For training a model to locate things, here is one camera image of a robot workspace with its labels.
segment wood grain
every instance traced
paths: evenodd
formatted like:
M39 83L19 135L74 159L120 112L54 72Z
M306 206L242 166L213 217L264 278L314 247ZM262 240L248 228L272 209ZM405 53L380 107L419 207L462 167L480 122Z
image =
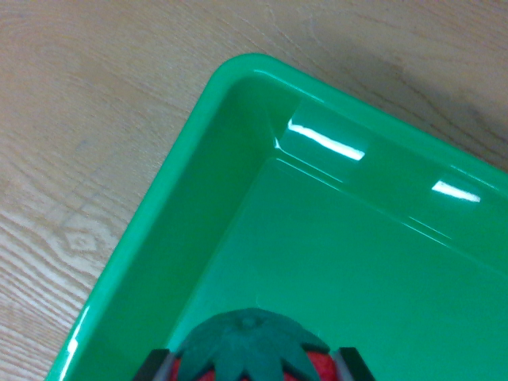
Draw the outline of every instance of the wood grain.
M508 3L4 1L0 379L41 380L214 69L265 52L508 171Z

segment black holder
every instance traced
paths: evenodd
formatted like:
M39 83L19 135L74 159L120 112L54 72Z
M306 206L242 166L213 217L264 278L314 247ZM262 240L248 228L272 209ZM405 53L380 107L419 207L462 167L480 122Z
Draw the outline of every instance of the black holder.
M339 381L375 381L356 348L339 348L332 354ZM133 381L169 381L174 355L168 349L154 349L141 365Z

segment plastic container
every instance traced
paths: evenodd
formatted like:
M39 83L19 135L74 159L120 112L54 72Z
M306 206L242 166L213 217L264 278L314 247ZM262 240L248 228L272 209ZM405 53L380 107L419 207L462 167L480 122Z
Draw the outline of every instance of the plastic container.
M508 176L267 56L214 74L47 381L260 306L378 381L508 379Z

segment tray rim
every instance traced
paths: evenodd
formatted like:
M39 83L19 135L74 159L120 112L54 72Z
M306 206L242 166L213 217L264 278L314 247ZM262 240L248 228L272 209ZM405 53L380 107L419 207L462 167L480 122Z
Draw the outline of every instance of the tray rim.
M206 84L182 132L161 165L71 327L46 376L46 381L66 379L69 368L79 362L88 339L159 215L153 211L158 210L157 206L171 197L176 183L183 175L194 150L198 147L199 141L228 91L242 79L256 75L270 77L286 87L303 93L328 109L366 129L375 131L380 136L404 146L427 160L450 167L453 171L480 181L499 196L508 199L508 175L490 164L273 57L260 53L247 53L233 57L225 61Z

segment red strawberry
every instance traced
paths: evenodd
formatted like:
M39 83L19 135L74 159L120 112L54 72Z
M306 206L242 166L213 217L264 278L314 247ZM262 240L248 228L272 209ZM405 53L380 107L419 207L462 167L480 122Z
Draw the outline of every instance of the red strawberry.
M215 381L217 374L227 380L338 381L328 352L323 340L288 317L257 308L235 310L211 317L187 335L170 380Z
M339 381L337 377L337 369L335 368L335 362L332 357L327 354L318 352L308 352L307 356L310 358L310 362L316 368L317 373L321 381ZM171 371L171 377L169 381L178 381L178 370L180 368L181 359L175 360L173 369ZM198 381L215 381L215 372L208 371ZM284 381L298 381L292 375L284 373Z

